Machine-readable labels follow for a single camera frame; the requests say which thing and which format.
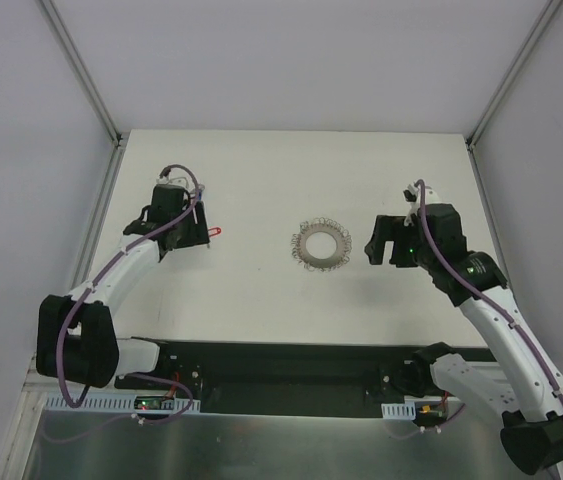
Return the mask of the metal disc with keyrings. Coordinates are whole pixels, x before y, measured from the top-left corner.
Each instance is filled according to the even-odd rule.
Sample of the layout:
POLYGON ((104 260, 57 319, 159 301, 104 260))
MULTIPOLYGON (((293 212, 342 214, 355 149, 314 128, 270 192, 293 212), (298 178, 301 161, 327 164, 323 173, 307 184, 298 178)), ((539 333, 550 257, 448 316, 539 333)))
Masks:
POLYGON ((327 272, 349 262, 352 237, 337 221, 318 217, 301 222, 290 245, 292 258, 306 270, 327 272))

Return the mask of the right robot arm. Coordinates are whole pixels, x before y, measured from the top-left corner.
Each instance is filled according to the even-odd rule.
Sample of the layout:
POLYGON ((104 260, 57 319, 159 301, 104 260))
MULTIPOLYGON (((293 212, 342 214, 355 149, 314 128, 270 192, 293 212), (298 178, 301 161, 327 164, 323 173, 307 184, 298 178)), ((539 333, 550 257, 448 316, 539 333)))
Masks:
POLYGON ((417 350, 391 378, 400 392, 422 397, 439 390, 458 397, 498 428, 515 466, 532 475, 563 461, 563 375, 530 331, 495 260, 467 246, 450 204, 407 216, 379 215, 364 251, 370 264, 425 270, 433 285, 477 329, 509 386, 471 369, 443 342, 417 350))

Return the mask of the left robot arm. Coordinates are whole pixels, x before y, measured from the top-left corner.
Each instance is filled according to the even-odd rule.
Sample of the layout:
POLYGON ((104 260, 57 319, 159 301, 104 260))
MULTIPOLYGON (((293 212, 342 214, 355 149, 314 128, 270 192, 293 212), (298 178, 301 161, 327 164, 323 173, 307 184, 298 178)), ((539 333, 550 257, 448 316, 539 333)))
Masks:
POLYGON ((68 294, 49 295, 39 307, 36 369, 46 377, 104 387, 137 371, 149 388, 165 387, 171 363, 151 342, 130 340, 135 357, 126 367, 113 317, 126 296, 153 267, 177 249, 210 243, 202 190, 161 183, 149 205, 123 230, 117 248, 99 273, 68 294))

